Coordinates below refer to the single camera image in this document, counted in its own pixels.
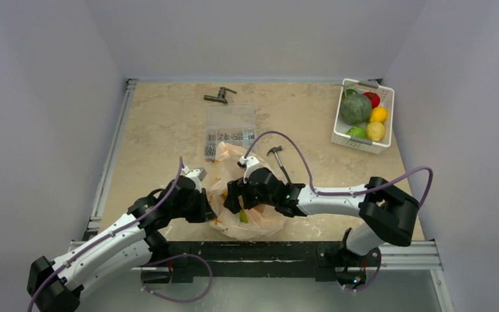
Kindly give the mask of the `green orange fake mango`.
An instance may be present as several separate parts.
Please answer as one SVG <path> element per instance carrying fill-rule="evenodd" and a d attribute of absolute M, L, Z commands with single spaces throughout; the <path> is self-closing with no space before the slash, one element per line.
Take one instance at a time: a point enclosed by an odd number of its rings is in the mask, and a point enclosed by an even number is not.
<path fill-rule="evenodd" d="M 245 213 L 245 210 L 241 209 L 238 213 L 238 217 L 239 217 L 239 222 L 242 223 L 242 224 L 247 224 L 249 222 L 248 220 L 248 216 L 247 214 Z"/>

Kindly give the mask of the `orange plastic bag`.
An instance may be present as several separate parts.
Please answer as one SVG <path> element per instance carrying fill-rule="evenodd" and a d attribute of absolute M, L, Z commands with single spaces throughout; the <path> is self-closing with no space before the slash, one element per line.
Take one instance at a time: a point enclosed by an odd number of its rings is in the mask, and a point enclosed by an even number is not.
<path fill-rule="evenodd" d="M 210 226 L 227 237 L 239 241 L 252 241 L 258 237 L 270 236 L 283 229 L 287 217 L 278 213 L 272 206 L 258 205 L 245 210 L 249 222 L 239 222 L 238 214 L 233 214 L 224 207 L 223 192 L 227 183 L 243 177 L 244 171 L 237 162 L 244 156 L 246 149 L 240 146 L 221 142 L 218 145 L 212 172 L 206 182 L 208 201 L 217 219 Z"/>

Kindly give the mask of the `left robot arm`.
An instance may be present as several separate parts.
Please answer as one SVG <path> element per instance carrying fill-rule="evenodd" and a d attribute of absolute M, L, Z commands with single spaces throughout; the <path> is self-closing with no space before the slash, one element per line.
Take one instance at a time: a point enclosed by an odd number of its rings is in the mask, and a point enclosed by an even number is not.
<path fill-rule="evenodd" d="M 83 297 L 135 267 L 184 267 L 198 255 L 172 246 L 160 233 L 171 220 L 204 223 L 216 218 L 201 182 L 202 168 L 183 169 L 165 188 L 151 191 L 119 219 L 78 248 L 54 259 L 33 261 L 27 292 L 28 311 L 75 311 Z"/>

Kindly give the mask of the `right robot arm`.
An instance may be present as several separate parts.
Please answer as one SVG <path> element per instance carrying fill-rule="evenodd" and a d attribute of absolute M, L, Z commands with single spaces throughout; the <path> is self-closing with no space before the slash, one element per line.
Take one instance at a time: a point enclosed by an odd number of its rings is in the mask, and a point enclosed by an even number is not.
<path fill-rule="evenodd" d="M 236 214 L 242 209 L 269 205 L 283 216 L 344 215 L 363 223 L 347 232 L 339 246 L 340 259 L 353 265 L 383 243 L 410 246 L 418 200 L 382 177 L 349 188 L 312 188 L 284 183 L 266 168 L 227 184 L 224 207 Z"/>

